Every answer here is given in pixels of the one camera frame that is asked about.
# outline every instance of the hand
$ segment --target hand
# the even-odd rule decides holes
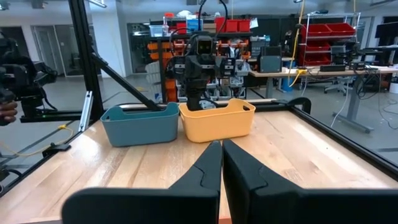
[[[0,105],[0,118],[4,118],[5,121],[10,123],[14,122],[16,120],[17,106],[18,104],[14,101]]]

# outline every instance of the red storage bin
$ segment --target red storage bin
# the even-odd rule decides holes
[[[237,20],[237,19],[228,19],[226,21],[225,32],[238,32],[238,24],[239,24],[239,20]]]
[[[239,32],[250,32],[250,20],[242,19],[239,21]]]
[[[300,64],[304,66],[330,65],[330,54],[306,54],[300,56]]]
[[[318,52],[318,51],[326,51],[330,50],[329,42],[327,41],[308,41],[307,48],[302,45],[302,50],[310,51],[310,52]]]
[[[186,27],[187,27],[187,23],[186,22],[178,22],[177,23],[177,29],[178,28],[186,28]],[[178,32],[178,34],[186,34],[187,30],[186,29],[182,29],[182,30],[179,30],[177,32]]]
[[[224,20],[225,20],[224,17],[216,17],[216,19],[215,19],[216,32],[218,32],[221,29],[221,27],[223,26]],[[224,33],[225,29],[226,29],[226,24],[223,27],[223,29],[220,30],[220,33]]]
[[[355,29],[351,25],[342,22],[336,24],[326,24],[331,30],[332,36],[351,36],[355,34]]]
[[[305,39],[307,34],[307,26],[304,25],[301,30],[301,35]],[[326,37],[331,34],[331,30],[326,24],[310,24],[308,28],[309,37]]]

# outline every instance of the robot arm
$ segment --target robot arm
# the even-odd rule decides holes
[[[235,73],[235,59],[215,56],[215,41],[206,33],[193,34],[191,49],[184,56],[172,58],[173,78],[185,90],[187,107],[202,110],[199,102],[209,80],[231,77]]]

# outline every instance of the yellow plastic bin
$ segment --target yellow plastic bin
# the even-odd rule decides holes
[[[190,111],[185,103],[179,108],[185,134],[193,142],[248,135],[256,110],[255,106],[239,99],[230,99],[225,108]]]

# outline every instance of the desk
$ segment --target desk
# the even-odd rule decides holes
[[[398,182],[289,111],[256,113],[251,133],[233,141],[301,187],[398,188]],[[167,188],[208,143],[190,142],[180,123],[173,142],[114,148],[98,121],[71,145],[0,198],[2,224],[60,219],[64,201],[87,187]],[[229,217],[223,187],[220,217]]]
[[[296,71],[297,69],[292,69],[290,72],[291,77],[296,76]],[[380,74],[387,74],[387,73],[395,73],[398,72],[398,69],[396,68],[387,68],[387,67],[379,67],[379,73]],[[284,78],[289,76],[289,69],[284,68],[283,72],[279,73],[259,73],[259,72],[254,72],[251,71],[249,72],[250,75],[254,77],[267,77],[269,78],[267,80],[267,88],[266,88],[266,95],[263,98],[272,98],[272,92],[274,89],[274,82],[273,78]],[[356,90],[360,89],[360,85],[362,85],[362,79],[363,75],[366,74],[365,71],[357,71],[358,76],[355,79],[354,86],[353,86],[353,92],[355,93]],[[338,76],[354,76],[357,75],[354,73],[352,70],[347,70],[344,72],[319,72],[318,69],[312,69],[311,74],[305,73],[302,74],[301,77],[338,77]],[[358,128],[360,130],[363,130],[365,133],[370,133],[373,128],[369,126],[362,125],[357,122],[356,117],[358,114],[358,108],[359,108],[359,102],[360,99],[357,94],[351,94],[351,98],[349,101],[349,106],[348,106],[348,112],[346,116],[343,116],[341,114],[338,115],[338,119],[344,121],[345,123],[354,126],[355,128]]]
[[[282,57],[282,61],[283,62],[289,62],[289,61],[291,61],[292,60],[292,58],[291,57]],[[248,59],[248,62],[250,63],[250,62],[257,62],[257,59],[256,58],[249,58]]]

